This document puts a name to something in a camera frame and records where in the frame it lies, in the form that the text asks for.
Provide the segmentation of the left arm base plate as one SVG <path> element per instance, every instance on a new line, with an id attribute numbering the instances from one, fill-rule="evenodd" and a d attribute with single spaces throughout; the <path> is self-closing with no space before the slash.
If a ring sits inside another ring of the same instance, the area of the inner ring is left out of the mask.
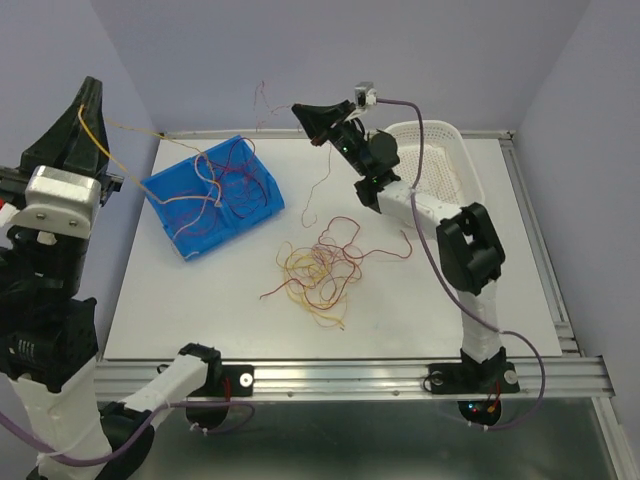
<path id="1" fill-rule="evenodd" d="M 253 395 L 255 368 L 251 364 L 223 363 L 207 374 L 202 387 L 194 392 L 196 396 L 231 399 L 248 398 Z"/>

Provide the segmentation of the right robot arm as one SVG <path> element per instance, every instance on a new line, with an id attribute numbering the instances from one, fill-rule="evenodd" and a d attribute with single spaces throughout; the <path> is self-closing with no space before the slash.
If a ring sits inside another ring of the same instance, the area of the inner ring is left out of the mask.
<path id="1" fill-rule="evenodd" d="M 433 394 L 483 393 L 495 386 L 506 366 L 500 340 L 496 292 L 506 254 L 487 209 L 445 203 L 408 184 L 394 169 L 398 144 L 389 133 L 365 132 L 363 106 L 345 100 L 331 106 L 296 103 L 292 113 L 312 145 L 330 143 L 358 173 L 354 187 L 367 208 L 412 224 L 436 278 L 461 311 L 463 339 L 457 363 L 432 363 L 427 380 Z"/>

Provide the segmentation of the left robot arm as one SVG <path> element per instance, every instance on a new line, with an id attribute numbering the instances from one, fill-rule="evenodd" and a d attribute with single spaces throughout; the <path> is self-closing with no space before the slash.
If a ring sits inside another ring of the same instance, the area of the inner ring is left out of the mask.
<path id="1" fill-rule="evenodd" d="M 87 77 L 69 108 L 1 171 L 1 371 L 38 451 L 35 479 L 127 479 L 158 426 L 196 390 L 222 382 L 220 353 L 190 343 L 154 380 L 106 406 L 95 394 L 96 301 L 79 299 L 99 209 L 121 188 L 108 171 L 102 83 Z"/>

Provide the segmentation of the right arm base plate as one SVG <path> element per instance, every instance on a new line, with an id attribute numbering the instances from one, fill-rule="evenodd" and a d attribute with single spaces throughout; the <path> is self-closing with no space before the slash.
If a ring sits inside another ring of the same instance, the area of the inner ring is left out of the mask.
<path id="1" fill-rule="evenodd" d="M 432 363 L 427 366 L 423 387 L 434 395 L 515 394 L 520 391 L 511 362 L 489 367 L 462 362 Z"/>

